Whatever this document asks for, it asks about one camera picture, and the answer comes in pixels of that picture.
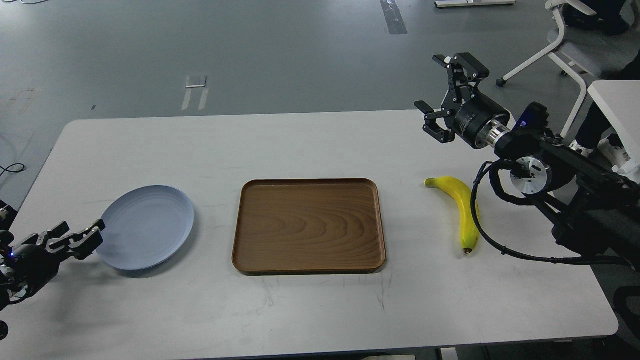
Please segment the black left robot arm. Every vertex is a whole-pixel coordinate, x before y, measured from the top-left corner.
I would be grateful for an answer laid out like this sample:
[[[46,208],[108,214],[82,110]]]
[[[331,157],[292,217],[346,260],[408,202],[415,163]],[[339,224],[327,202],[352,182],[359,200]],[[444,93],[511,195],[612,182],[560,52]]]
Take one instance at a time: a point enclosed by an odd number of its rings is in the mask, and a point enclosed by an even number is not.
[[[0,309],[17,305],[33,297],[55,276],[62,262],[73,257],[85,260],[102,243],[101,232],[106,225],[98,219],[78,233],[70,232],[66,221],[26,237],[13,246],[14,235],[9,227],[18,211],[5,202],[1,203],[1,274]]]

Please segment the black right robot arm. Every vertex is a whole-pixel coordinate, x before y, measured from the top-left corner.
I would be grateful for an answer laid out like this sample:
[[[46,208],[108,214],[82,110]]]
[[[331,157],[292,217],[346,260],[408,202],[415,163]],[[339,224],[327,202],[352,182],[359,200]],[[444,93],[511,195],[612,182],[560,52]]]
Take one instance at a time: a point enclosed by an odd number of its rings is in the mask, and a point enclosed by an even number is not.
[[[454,177],[427,178],[425,186],[454,200],[461,248],[467,255],[483,237],[503,255],[564,265],[622,265],[639,269],[639,185],[563,145],[548,126],[546,107],[532,102],[513,128],[510,112],[480,91],[490,70],[468,52],[435,54],[448,89],[439,108],[419,100],[423,131],[442,144],[456,138],[474,150],[492,148],[468,187]],[[555,243],[574,257],[534,256],[498,243],[482,227],[478,189],[484,178],[494,194],[518,207],[535,207],[551,222]]]

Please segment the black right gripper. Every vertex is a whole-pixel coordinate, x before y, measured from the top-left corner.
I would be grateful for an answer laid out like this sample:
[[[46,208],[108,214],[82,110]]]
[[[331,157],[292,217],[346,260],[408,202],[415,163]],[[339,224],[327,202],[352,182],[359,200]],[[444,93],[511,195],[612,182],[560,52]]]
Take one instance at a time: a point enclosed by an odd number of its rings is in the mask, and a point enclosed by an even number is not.
[[[490,70],[468,52],[452,56],[435,54],[432,60],[446,70],[448,91],[439,111],[423,100],[414,102],[414,107],[423,114],[423,132],[441,144],[454,142],[457,134],[474,150],[487,147],[490,131],[487,125],[497,120],[505,126],[510,120],[507,109],[478,89],[480,82],[490,76]],[[437,119],[453,119],[452,125],[444,129]]]

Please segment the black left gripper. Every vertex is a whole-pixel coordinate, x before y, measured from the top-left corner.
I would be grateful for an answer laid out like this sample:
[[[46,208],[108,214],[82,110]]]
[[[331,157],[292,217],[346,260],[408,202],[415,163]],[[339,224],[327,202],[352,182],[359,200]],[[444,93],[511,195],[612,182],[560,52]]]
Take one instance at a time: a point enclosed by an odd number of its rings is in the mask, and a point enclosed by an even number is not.
[[[103,219],[98,219],[80,233],[66,234],[70,227],[61,222],[32,235],[30,244],[2,250],[1,300],[24,301],[35,296],[57,276],[64,260],[87,259],[103,243],[101,231],[105,228]]]

